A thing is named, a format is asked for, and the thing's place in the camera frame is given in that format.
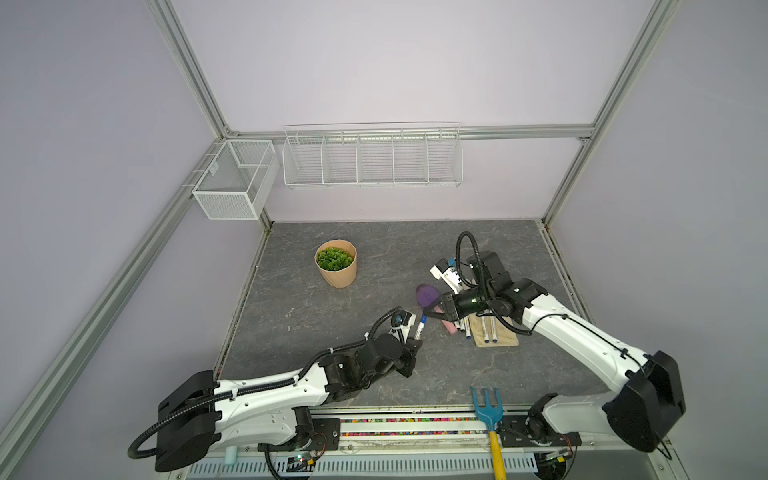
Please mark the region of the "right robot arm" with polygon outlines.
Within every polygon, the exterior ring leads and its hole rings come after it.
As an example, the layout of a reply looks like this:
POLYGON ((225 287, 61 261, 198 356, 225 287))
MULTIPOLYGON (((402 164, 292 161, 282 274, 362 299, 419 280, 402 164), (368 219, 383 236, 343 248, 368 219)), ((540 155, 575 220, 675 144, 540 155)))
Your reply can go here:
POLYGON ((469 260, 473 280, 458 261, 430 270, 450 290, 434 300, 436 318, 459 321, 489 315, 518 336, 539 334, 582 363, 607 387, 595 395, 550 393, 527 413, 523 435, 544 445, 570 433, 613 434, 641 452, 656 450, 686 411, 679 366, 663 351, 648 354, 590 324, 536 282, 514 280, 498 255, 469 260))

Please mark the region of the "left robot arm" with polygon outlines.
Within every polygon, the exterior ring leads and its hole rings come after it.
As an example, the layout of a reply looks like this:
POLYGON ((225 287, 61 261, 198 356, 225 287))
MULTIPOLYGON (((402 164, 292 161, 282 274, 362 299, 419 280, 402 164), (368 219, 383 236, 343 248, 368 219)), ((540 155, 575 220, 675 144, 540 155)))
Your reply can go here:
POLYGON ((315 354, 302 368, 247 380, 191 375, 157 409, 156 422, 127 455, 151 458, 158 472, 189 466, 210 450, 264 444, 294 446, 315 429, 314 407, 355 397, 391 372, 412 375, 420 338, 384 333, 315 354))

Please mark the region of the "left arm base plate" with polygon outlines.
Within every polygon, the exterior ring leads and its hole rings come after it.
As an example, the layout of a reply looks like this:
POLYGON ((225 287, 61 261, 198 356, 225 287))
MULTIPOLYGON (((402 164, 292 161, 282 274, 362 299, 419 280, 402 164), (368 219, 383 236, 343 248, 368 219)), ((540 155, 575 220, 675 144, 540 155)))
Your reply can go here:
POLYGON ((271 452, 336 451, 341 440, 339 418, 313 418, 312 426, 300 425, 299 432, 279 445, 270 445, 271 452))

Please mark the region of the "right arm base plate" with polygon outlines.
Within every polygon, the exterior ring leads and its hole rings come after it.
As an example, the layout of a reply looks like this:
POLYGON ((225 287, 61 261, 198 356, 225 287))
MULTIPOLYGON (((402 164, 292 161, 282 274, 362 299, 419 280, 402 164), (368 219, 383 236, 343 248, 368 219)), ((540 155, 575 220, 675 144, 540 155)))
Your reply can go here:
POLYGON ((578 447, 582 445, 577 432, 556 433, 543 421, 531 419, 527 414, 506 414, 496 432, 503 447, 578 447))

